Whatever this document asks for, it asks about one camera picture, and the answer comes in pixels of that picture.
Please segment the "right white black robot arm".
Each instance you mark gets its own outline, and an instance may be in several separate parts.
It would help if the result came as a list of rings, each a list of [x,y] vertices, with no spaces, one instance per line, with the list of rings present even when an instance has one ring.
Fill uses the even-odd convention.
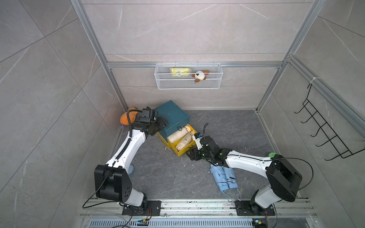
[[[234,169],[258,174],[269,181],[266,187],[256,190],[250,200],[234,201],[240,216],[274,216],[276,202],[294,202],[298,191],[303,189],[303,177],[290,163],[290,158],[276,153],[257,157],[226,148],[208,150],[206,147],[198,149],[194,146],[186,154],[192,161],[206,160],[210,163],[210,172],[221,192],[238,188]]]

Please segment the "beige umbrella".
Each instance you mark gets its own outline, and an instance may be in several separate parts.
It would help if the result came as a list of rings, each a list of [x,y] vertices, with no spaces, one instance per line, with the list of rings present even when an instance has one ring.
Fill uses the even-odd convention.
[[[192,140],[192,137],[196,134],[196,131],[191,131],[186,134],[175,147],[177,151],[181,151],[184,147],[186,147]]]
[[[181,130],[177,130],[175,133],[168,136],[167,140],[171,143],[175,143],[184,138],[189,132],[191,132],[191,127],[187,124],[182,127]]]

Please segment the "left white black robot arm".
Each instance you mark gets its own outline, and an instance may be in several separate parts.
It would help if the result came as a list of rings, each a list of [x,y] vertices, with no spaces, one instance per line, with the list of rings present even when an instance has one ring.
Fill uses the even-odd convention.
[[[105,165],[98,165],[94,171],[95,193],[88,199],[97,197],[129,207],[131,214],[151,217],[147,197],[132,187],[129,175],[134,171],[131,162],[148,136],[166,128],[169,123],[164,116],[149,107],[142,110],[129,108],[122,114],[120,122],[128,127],[126,139]]]

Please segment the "teal drawer cabinet yellow base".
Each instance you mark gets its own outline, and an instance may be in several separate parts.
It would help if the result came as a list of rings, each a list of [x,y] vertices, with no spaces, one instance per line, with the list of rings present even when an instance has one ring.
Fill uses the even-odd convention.
[[[157,117],[165,118],[169,123],[164,130],[157,133],[157,136],[162,140],[167,149],[170,149],[178,156],[181,156],[195,146],[195,142],[192,138],[191,142],[186,147],[184,147],[181,151],[177,151],[175,147],[180,140],[175,143],[171,143],[167,140],[168,136],[172,135],[177,130],[181,130],[181,128],[187,124],[191,127],[191,131],[195,131],[195,129],[190,125],[190,116],[185,111],[171,100],[155,108],[155,111]]]

